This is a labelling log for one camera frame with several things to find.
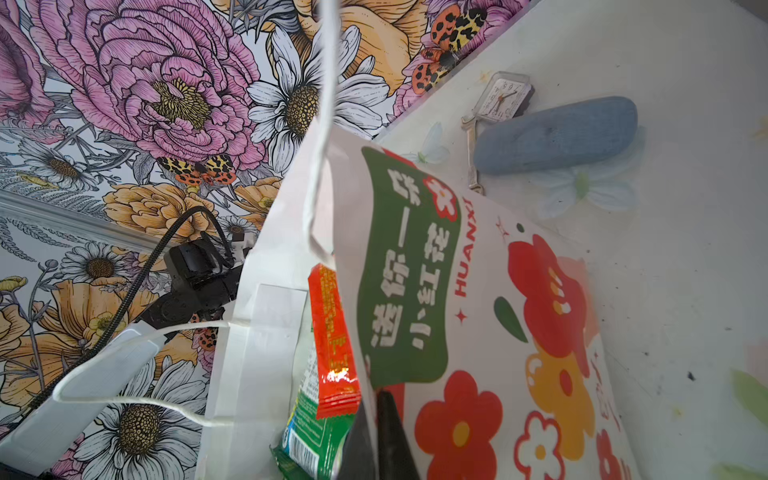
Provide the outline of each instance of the black object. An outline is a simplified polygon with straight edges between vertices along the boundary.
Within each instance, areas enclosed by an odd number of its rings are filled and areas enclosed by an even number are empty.
[[[389,392],[380,391],[376,397],[376,410],[379,420],[379,478],[419,480],[406,432],[397,414],[395,397]]]
[[[136,293],[138,293],[138,290],[141,288],[141,284],[144,283],[144,280],[147,278],[147,275],[149,275],[150,269],[154,265],[154,263],[157,261],[157,258],[160,256],[160,254],[165,249],[166,245],[168,245],[168,242],[170,242],[170,239],[173,238],[173,236],[176,234],[177,230],[181,228],[182,225],[184,225],[184,222],[187,221],[192,215],[194,214],[205,214],[210,222],[216,227],[216,232],[219,234],[219,238],[225,239],[227,238],[224,235],[224,231],[221,229],[221,225],[219,225],[219,222],[216,220],[216,217],[206,208],[206,207],[192,207],[183,214],[181,214],[180,217],[176,219],[176,221],[173,223],[173,225],[170,226],[168,231],[163,235],[163,237],[160,239],[160,242],[157,243],[157,246],[152,250],[152,253],[150,254],[149,258],[147,259],[147,262],[144,264],[144,268],[141,269],[141,272],[136,276],[133,283],[131,284],[131,287],[128,289],[128,293],[125,295],[125,298],[123,298],[123,301],[120,303],[120,306],[118,307],[118,311],[115,312],[114,316],[112,317],[112,321],[107,326],[106,329],[104,329],[104,333],[102,333],[101,338],[96,342],[96,345],[94,348],[88,350],[77,362],[75,362],[73,365],[70,365],[68,368],[68,371],[73,370],[75,367],[82,365],[83,363],[86,363],[88,360],[94,358],[101,350],[104,349],[104,347],[107,346],[107,344],[112,340],[112,335],[114,335],[115,330],[118,329],[118,325],[120,325],[120,321],[122,320],[125,313],[128,311],[128,307],[131,306],[131,303],[134,301],[134,297],[136,296]],[[227,262],[229,265],[232,264],[232,250],[230,249],[230,245],[228,242],[223,242],[223,247],[226,252],[227,256]],[[187,322],[189,320],[189,316],[184,320],[184,322]],[[40,405],[43,404],[43,402],[48,399],[49,396],[53,393],[53,389],[56,387],[56,385],[59,383],[61,379],[64,378],[64,375],[66,373],[62,373],[60,376],[53,379],[46,387],[45,389],[37,394],[36,397],[32,399],[32,401],[27,406],[26,413],[24,414],[23,418],[26,418],[27,415],[29,415],[32,411],[34,411],[36,408],[38,408]]]
[[[392,394],[381,391],[376,398],[379,432],[379,478],[381,480],[419,480],[419,472],[408,447],[406,432]],[[374,480],[373,448],[368,435],[366,409],[362,402],[344,444],[344,455],[336,480]]]
[[[33,477],[28,473],[20,472],[15,468],[0,463],[0,480],[36,480],[37,478],[43,478],[44,480],[58,480],[58,477],[54,477],[50,473],[44,473],[39,477]]]
[[[344,442],[341,468],[336,480],[376,480],[366,407],[362,402]]]
[[[170,292],[155,300],[137,319],[155,329],[186,323],[195,313],[200,320],[208,321],[223,305],[235,300],[243,267],[227,270],[226,260],[210,238],[174,247],[164,259],[171,278]],[[168,333],[167,338],[176,334]]]

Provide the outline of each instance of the white string handle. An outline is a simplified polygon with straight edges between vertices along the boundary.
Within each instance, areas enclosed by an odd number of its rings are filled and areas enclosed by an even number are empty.
[[[307,247],[320,262],[335,270],[336,263],[333,255],[323,248],[312,234],[315,225],[317,196],[323,165],[328,150],[328,137],[333,126],[333,115],[336,113],[336,87],[339,78],[339,33],[341,21],[339,18],[338,0],[320,0],[320,17],[323,20],[323,88],[320,91],[320,106],[318,113],[319,135],[313,145],[310,159],[310,182],[307,185],[304,199],[303,235]]]
[[[224,320],[215,320],[211,322],[197,322],[197,323],[183,323],[181,325],[167,326],[163,329],[155,330],[152,333],[146,333],[144,335],[137,336],[136,338],[127,340],[123,343],[110,345],[107,349],[102,350],[94,358],[88,360],[80,366],[75,367],[70,371],[53,389],[53,400],[60,403],[146,403],[149,405],[156,405],[164,407],[166,409],[174,410],[184,415],[192,422],[195,422],[203,427],[218,427],[229,426],[233,424],[231,417],[218,417],[213,419],[207,419],[203,415],[199,415],[192,410],[180,406],[176,403],[166,402],[165,400],[151,399],[148,397],[139,396],[112,396],[112,397],[67,397],[61,393],[67,388],[67,384],[77,378],[78,376],[86,373],[89,369],[93,368],[95,362],[100,362],[110,356],[115,355],[121,349],[129,346],[136,346],[144,343],[150,339],[165,336],[168,333],[178,332],[180,330],[192,330],[192,329],[204,329],[214,327],[230,327],[232,325],[247,326],[243,323],[227,322]]]

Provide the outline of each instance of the orange flower illustration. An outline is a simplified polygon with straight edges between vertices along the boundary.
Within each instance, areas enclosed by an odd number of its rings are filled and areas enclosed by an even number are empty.
[[[554,415],[560,425],[560,453],[568,460],[584,454],[584,433],[594,436],[594,407],[574,354],[559,359],[537,344],[528,357],[525,373],[528,390],[538,408]]]
[[[282,183],[278,177],[267,177],[257,180],[254,185],[236,188],[240,201],[236,200],[235,204],[249,213],[243,218],[261,230]]]
[[[110,292],[103,289],[106,286],[124,282],[124,278],[115,277],[100,278],[92,283],[73,283],[71,280],[56,283],[58,290],[51,292],[54,301],[39,321],[47,331],[35,335],[46,384],[60,376],[65,368],[74,364],[82,356],[84,349],[92,348],[101,338],[106,325],[118,311],[126,295],[124,291]],[[156,293],[139,290],[115,335],[157,297]],[[43,302],[35,302],[34,312],[39,312],[43,306]],[[0,339],[0,353],[15,362],[5,364],[2,372],[5,378],[0,388],[0,400],[9,405],[24,406],[40,392],[40,383],[36,376],[23,376],[16,372],[34,369],[35,354],[29,335],[19,337],[19,332],[23,333],[26,330],[22,321],[26,322],[18,316],[18,306],[13,305],[3,309],[0,319],[3,318],[7,320],[7,333],[5,338]],[[13,350],[7,351],[2,348],[4,346],[10,346]],[[175,362],[179,359],[197,361],[197,352],[192,350],[192,341],[182,335],[176,335],[158,353],[160,364],[166,355],[171,355]],[[158,367],[155,378],[159,378],[160,373],[160,367]]]
[[[194,192],[183,192],[170,184],[114,185],[114,192],[104,195],[104,213],[121,227],[162,237],[177,218],[192,207],[202,205],[218,215],[214,205]],[[217,235],[216,228],[204,214],[194,214],[174,234],[174,242],[200,238],[201,232]]]
[[[416,418],[421,450],[435,457],[428,480],[491,480],[496,454],[491,439],[502,425],[502,402],[493,392],[478,394],[475,379],[457,370],[445,384],[445,401],[425,404]]]

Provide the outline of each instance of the orange flower print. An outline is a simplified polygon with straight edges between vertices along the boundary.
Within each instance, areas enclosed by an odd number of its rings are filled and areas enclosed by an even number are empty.
[[[560,454],[560,426],[533,411],[525,420],[525,433],[515,443],[515,466],[525,480],[563,480],[565,463]]]
[[[525,295],[525,324],[541,348],[553,357],[574,353],[578,368],[589,377],[584,348],[587,300],[579,282],[565,274],[547,242],[509,244],[509,278]]]
[[[428,480],[492,480],[496,454],[491,439],[502,425],[502,402],[478,394],[475,379],[457,370],[445,384],[445,401],[425,404],[416,418],[416,443],[434,455]]]
[[[525,362],[528,390],[538,408],[554,415],[562,436],[560,453],[568,460],[584,454],[584,433],[594,436],[594,407],[573,354],[559,359],[538,344]]]
[[[598,460],[600,461],[600,480],[621,480],[621,467],[611,447],[608,432],[598,433]]]

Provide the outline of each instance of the green snack packet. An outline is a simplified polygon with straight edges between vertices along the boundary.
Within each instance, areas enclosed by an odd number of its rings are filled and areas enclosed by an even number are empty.
[[[304,477],[296,476],[288,459],[315,480],[333,480],[341,467],[346,434],[352,428],[355,416],[340,415],[318,420],[318,387],[317,352],[313,344],[296,406],[283,434],[282,451],[288,458],[278,456],[273,450],[278,468],[289,480]]]

